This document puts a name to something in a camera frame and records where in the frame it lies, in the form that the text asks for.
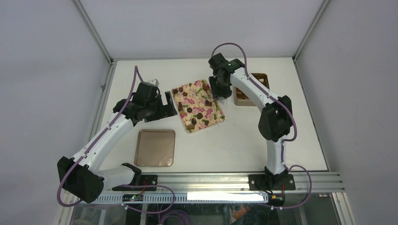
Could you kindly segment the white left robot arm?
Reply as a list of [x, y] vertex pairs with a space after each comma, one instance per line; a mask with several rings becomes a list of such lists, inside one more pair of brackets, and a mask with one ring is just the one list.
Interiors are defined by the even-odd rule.
[[141, 82], [135, 92], [116, 103], [100, 131], [72, 157], [62, 157], [57, 163], [59, 189], [75, 195], [80, 202], [92, 203], [103, 190], [142, 187], [141, 170], [130, 163], [101, 170], [105, 158], [116, 144], [140, 121], [151, 122], [172, 116], [177, 112], [172, 94], [165, 92], [166, 104], [157, 84]]

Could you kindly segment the silver metal tongs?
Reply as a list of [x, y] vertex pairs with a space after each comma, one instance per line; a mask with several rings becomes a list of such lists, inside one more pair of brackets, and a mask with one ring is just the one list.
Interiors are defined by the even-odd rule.
[[227, 103], [228, 103], [228, 100], [227, 100], [226, 98], [224, 98], [224, 97], [219, 97], [219, 98], [217, 99], [217, 101], [218, 101], [219, 103], [221, 103], [222, 105], [227, 105]]

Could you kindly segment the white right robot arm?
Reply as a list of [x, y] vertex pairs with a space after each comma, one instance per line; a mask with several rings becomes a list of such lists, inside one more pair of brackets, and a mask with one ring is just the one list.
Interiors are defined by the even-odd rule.
[[208, 61], [213, 75], [209, 77], [214, 98], [227, 99], [232, 96], [232, 86], [243, 91], [259, 109], [258, 123], [260, 134], [266, 139], [267, 162], [264, 168], [264, 181], [255, 184], [263, 189], [276, 190], [287, 178], [285, 165], [285, 140], [294, 125], [292, 121], [291, 99], [279, 97], [246, 71], [239, 59], [228, 61], [221, 53], [211, 56]]

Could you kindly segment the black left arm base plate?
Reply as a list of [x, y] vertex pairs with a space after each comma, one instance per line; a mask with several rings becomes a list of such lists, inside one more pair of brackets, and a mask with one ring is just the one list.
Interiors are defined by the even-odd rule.
[[156, 191], [157, 187], [143, 187], [147, 185], [157, 185], [158, 183], [158, 175], [140, 175], [138, 178], [134, 178], [133, 181], [129, 184], [130, 186], [138, 186], [138, 187], [124, 187], [117, 186], [112, 188], [113, 191]]

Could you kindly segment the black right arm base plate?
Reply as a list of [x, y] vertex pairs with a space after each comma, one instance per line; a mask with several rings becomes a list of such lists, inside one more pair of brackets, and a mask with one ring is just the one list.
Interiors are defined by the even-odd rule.
[[296, 184], [292, 174], [287, 174], [286, 176], [272, 179], [270, 176], [265, 174], [249, 174], [248, 175], [249, 190], [251, 191], [261, 191], [261, 190], [272, 190], [282, 191], [284, 190], [295, 190]]

